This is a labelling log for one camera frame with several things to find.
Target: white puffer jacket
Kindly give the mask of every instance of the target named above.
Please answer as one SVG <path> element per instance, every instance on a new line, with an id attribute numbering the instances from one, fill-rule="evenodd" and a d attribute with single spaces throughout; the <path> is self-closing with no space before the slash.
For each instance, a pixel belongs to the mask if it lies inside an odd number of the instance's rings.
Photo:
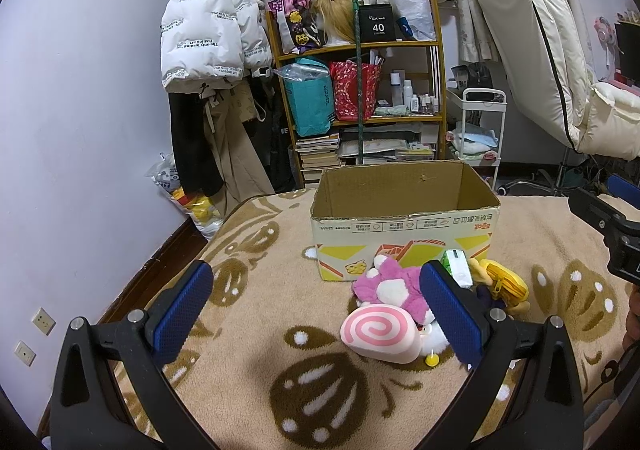
<path id="1" fill-rule="evenodd" d="M 170 0 L 162 17 L 162 85 L 169 93 L 210 93 L 271 65 L 256 0 Z"/>

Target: human hand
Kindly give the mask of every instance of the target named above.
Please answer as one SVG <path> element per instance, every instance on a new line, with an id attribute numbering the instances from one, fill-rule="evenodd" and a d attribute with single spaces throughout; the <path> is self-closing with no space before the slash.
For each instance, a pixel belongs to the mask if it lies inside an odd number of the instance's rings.
<path id="1" fill-rule="evenodd" d="M 629 298 L 629 314 L 626 316 L 626 334 L 622 340 L 622 348 L 626 351 L 630 345 L 640 340 L 640 290 L 634 286 Z"/>

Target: wall socket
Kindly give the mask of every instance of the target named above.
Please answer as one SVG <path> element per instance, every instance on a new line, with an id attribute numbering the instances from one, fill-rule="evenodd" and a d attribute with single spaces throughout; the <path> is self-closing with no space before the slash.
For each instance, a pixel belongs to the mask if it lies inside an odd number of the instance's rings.
<path id="1" fill-rule="evenodd" d="M 38 309 L 38 312 L 31 321 L 44 333 L 45 336 L 49 336 L 53 326 L 56 324 L 56 321 L 51 318 L 43 308 Z"/>
<path id="2" fill-rule="evenodd" d="M 16 345 L 14 353 L 27 367 L 31 367 L 31 364 L 36 357 L 36 353 L 34 353 L 22 340 L 20 340 Z"/>

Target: open cardboard box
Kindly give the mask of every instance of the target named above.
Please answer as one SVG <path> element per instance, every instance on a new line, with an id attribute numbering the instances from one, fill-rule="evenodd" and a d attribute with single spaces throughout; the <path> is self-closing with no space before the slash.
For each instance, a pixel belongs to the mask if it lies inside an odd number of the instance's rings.
<path id="1" fill-rule="evenodd" d="M 323 280 L 356 280 L 376 255 L 421 266 L 444 250 L 486 258 L 500 201 L 461 161 L 329 169 L 311 225 Z"/>

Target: fleece blanket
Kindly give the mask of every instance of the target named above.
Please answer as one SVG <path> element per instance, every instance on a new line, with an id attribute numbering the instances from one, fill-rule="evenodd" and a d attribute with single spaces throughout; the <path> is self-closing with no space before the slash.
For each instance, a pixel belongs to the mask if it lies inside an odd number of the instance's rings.
<path id="1" fill-rule="evenodd" d="M 164 373 L 224 450 L 411 450 L 467 371 L 450 349 L 431 369 L 420 360 L 401 366 L 361 358 L 341 343 L 354 301 L 350 284 L 320 279 L 313 195 L 257 198 L 225 221 L 198 257 L 215 275 L 209 302 Z M 626 203 L 605 199 L 640 220 Z M 565 198 L 505 197 L 489 258 L 529 285 L 531 310 L 522 319 L 564 319 L 588 394 L 604 365 L 622 354 L 631 292 L 607 273 L 602 237 L 571 214 Z M 478 436 L 497 426 L 521 365 L 512 364 Z M 158 437 L 122 368 L 117 376 L 140 430 Z"/>

